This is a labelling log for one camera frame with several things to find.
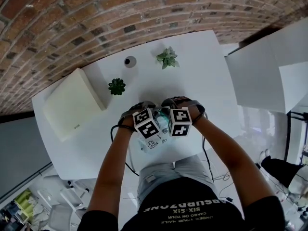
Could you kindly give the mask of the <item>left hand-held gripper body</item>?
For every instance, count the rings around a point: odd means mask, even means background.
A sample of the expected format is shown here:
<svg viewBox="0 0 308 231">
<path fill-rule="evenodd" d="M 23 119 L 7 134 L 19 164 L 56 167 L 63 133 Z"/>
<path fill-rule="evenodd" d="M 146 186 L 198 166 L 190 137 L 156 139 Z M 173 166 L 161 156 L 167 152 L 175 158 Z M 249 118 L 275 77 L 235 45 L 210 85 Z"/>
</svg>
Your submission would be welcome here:
<svg viewBox="0 0 308 231">
<path fill-rule="evenodd" d="M 121 115 L 118 125 L 124 126 L 124 120 L 132 118 L 134 130 L 144 139 L 149 139 L 160 133 L 160 127 L 152 114 L 154 108 L 156 105 L 150 101 L 138 103 Z"/>
</svg>

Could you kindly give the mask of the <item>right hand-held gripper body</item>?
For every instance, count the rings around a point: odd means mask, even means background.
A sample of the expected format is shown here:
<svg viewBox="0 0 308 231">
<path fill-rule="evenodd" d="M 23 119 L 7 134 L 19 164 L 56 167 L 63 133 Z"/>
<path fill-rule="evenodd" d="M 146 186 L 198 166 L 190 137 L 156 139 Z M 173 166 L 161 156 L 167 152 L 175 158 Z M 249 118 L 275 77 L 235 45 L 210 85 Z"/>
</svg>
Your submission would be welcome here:
<svg viewBox="0 0 308 231">
<path fill-rule="evenodd" d="M 205 108 L 197 101 L 185 96 L 164 100 L 162 112 L 168 116 L 168 131 L 170 137 L 188 136 L 191 126 L 198 119 L 206 116 Z"/>
</svg>

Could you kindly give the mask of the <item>clear printed zip bag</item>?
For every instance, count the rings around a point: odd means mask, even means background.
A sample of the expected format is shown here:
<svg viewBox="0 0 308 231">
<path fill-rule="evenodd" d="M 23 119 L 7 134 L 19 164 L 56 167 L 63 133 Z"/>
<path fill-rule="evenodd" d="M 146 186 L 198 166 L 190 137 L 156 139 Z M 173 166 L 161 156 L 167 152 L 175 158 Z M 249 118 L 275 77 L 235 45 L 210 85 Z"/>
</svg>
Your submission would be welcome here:
<svg viewBox="0 0 308 231">
<path fill-rule="evenodd" d="M 139 141 L 141 150 L 143 150 L 146 153 L 150 153 L 150 151 L 154 151 L 158 149 L 163 149 L 167 147 L 168 145 L 170 145 L 170 143 L 173 141 L 168 131 L 168 118 L 162 112 L 162 109 L 156 107 L 152 111 L 152 114 L 154 115 L 160 127 L 160 133 L 150 137 L 149 139 L 144 139 L 138 133 L 138 141 Z"/>
</svg>

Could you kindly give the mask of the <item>person's right forearm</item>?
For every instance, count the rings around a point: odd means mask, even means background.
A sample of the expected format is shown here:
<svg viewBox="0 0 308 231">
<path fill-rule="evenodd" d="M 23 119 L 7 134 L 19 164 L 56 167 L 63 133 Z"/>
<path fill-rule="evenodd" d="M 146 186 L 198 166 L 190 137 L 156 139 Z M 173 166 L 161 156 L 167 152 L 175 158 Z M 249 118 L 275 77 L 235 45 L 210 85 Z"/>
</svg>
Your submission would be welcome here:
<svg viewBox="0 0 308 231">
<path fill-rule="evenodd" d="M 194 127 L 204 136 L 227 167 L 243 208 L 274 193 L 244 149 L 204 116 Z"/>
</svg>

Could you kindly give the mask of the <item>person's left forearm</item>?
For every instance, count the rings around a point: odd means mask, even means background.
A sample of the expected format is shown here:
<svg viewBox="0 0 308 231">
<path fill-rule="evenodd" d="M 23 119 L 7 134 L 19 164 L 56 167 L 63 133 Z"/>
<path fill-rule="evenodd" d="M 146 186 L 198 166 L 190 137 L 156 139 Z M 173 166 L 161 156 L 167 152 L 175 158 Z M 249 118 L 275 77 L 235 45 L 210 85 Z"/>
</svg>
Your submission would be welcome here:
<svg viewBox="0 0 308 231">
<path fill-rule="evenodd" d="M 126 156 L 132 133 L 128 128 L 117 130 L 99 171 L 88 211 L 105 211 L 118 216 Z"/>
</svg>

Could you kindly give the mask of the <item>dark green succulent plant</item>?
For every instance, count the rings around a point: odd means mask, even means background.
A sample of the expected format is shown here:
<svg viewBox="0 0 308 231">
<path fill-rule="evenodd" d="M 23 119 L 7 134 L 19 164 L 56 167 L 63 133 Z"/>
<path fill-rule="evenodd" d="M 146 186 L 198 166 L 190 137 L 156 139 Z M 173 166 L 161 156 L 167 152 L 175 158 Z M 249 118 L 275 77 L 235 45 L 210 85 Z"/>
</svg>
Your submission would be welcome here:
<svg viewBox="0 0 308 231">
<path fill-rule="evenodd" d="M 124 83 L 124 80 L 120 78 L 114 78 L 110 83 L 108 83 L 108 89 L 110 90 L 110 93 L 114 96 L 121 96 L 125 91 L 125 86 L 126 84 Z"/>
</svg>

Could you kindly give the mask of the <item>person's grey shorts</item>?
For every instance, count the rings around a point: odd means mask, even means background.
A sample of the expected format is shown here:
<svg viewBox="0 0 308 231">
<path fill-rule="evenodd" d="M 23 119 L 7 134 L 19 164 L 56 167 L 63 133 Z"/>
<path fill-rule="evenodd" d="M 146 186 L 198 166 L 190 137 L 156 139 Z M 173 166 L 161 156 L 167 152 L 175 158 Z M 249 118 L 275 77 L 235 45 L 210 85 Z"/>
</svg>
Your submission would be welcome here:
<svg viewBox="0 0 308 231">
<path fill-rule="evenodd" d="M 205 184 L 217 193 L 200 158 L 198 155 L 193 155 L 175 163 L 162 163 L 143 168 L 139 173 L 138 205 L 141 205 L 146 196 L 160 184 L 183 177 Z"/>
</svg>

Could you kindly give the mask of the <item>pale leafy plant white pot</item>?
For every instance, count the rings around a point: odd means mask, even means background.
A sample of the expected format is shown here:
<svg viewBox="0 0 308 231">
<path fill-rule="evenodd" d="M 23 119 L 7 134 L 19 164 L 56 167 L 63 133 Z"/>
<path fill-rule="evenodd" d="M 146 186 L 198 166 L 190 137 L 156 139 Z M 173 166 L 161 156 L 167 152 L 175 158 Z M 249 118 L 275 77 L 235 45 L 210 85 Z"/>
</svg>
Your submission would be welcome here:
<svg viewBox="0 0 308 231">
<path fill-rule="evenodd" d="M 169 66 L 172 67 L 180 66 L 179 62 L 176 60 L 177 56 L 178 55 L 175 53 L 173 48 L 168 47 L 164 49 L 164 51 L 161 54 L 157 55 L 156 59 L 158 62 L 162 64 L 162 69 L 166 69 Z"/>
</svg>

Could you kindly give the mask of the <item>white flat box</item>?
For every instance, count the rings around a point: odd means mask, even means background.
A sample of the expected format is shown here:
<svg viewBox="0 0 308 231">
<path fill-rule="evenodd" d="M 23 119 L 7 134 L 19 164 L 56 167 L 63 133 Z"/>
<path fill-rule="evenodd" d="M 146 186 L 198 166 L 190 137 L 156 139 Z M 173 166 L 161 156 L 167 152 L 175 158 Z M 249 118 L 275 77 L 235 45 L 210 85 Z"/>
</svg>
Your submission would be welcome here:
<svg viewBox="0 0 308 231">
<path fill-rule="evenodd" d="M 67 76 L 43 106 L 43 113 L 60 141 L 74 136 L 104 110 L 85 72 L 79 68 Z"/>
</svg>

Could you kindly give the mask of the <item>person's black t-shirt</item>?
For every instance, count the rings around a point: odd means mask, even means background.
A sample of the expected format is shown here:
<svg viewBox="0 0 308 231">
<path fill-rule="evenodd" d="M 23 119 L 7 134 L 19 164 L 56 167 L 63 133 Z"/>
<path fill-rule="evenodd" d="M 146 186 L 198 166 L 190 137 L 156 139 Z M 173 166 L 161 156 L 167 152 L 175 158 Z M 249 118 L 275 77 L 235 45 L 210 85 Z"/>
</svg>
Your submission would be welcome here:
<svg viewBox="0 0 308 231">
<path fill-rule="evenodd" d="M 285 219 L 276 196 L 262 198 L 241 212 L 218 199 L 212 189 L 182 177 L 160 184 L 143 200 L 122 228 L 104 211 L 89 211 L 77 231 L 284 231 Z"/>
</svg>

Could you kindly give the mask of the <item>white shelf unit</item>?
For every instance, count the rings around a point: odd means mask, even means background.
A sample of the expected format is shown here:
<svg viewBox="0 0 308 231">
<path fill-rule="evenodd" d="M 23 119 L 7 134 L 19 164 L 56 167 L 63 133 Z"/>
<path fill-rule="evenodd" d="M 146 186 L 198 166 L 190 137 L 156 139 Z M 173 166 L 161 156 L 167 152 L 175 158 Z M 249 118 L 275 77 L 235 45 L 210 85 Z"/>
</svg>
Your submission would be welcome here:
<svg viewBox="0 0 308 231">
<path fill-rule="evenodd" d="M 226 57 L 238 105 L 288 113 L 308 94 L 308 17 Z"/>
</svg>

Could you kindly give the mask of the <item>white swivel chair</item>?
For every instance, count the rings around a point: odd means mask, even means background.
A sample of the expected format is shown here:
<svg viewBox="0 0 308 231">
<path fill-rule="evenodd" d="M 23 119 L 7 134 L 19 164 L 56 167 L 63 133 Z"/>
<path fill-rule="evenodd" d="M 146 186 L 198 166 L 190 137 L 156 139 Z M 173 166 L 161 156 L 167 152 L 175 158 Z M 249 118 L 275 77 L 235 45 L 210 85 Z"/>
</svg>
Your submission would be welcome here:
<svg viewBox="0 0 308 231">
<path fill-rule="evenodd" d="M 85 204 L 82 200 L 86 193 L 89 193 L 89 188 L 86 188 L 77 181 L 68 180 L 68 188 L 60 190 L 60 196 L 68 203 L 74 212 L 80 209 L 85 209 Z"/>
</svg>

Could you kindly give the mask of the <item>grey chair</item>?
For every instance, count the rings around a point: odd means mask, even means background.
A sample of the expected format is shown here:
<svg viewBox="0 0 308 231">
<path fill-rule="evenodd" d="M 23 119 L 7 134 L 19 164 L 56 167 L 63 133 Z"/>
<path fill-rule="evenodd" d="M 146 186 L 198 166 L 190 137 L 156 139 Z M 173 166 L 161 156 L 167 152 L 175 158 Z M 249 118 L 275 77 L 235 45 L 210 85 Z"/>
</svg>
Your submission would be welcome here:
<svg viewBox="0 0 308 231">
<path fill-rule="evenodd" d="M 64 205 L 53 205 L 49 213 L 48 226 L 54 231 L 71 231 L 73 210 Z"/>
</svg>

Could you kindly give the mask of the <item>yellow green crate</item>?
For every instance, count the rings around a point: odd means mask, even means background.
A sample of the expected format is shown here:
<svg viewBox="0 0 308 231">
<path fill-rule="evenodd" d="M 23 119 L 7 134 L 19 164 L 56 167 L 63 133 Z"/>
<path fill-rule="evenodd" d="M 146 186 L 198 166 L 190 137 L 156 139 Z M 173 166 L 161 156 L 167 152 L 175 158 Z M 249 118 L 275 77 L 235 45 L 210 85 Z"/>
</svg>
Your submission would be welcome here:
<svg viewBox="0 0 308 231">
<path fill-rule="evenodd" d="M 33 204 L 29 202 L 31 196 L 30 190 L 24 190 L 14 200 L 19 209 L 15 215 L 22 222 L 30 221 L 33 217 Z"/>
</svg>

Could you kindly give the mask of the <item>black metal frame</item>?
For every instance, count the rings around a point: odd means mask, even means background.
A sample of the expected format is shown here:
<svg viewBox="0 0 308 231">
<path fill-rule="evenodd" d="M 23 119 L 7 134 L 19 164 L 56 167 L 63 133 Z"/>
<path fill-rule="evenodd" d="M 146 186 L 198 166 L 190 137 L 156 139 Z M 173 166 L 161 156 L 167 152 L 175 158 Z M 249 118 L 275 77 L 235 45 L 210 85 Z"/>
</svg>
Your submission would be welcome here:
<svg viewBox="0 0 308 231">
<path fill-rule="evenodd" d="M 287 136 L 284 160 L 292 164 L 302 164 L 303 154 L 308 154 L 308 121 L 304 112 L 287 113 Z"/>
</svg>

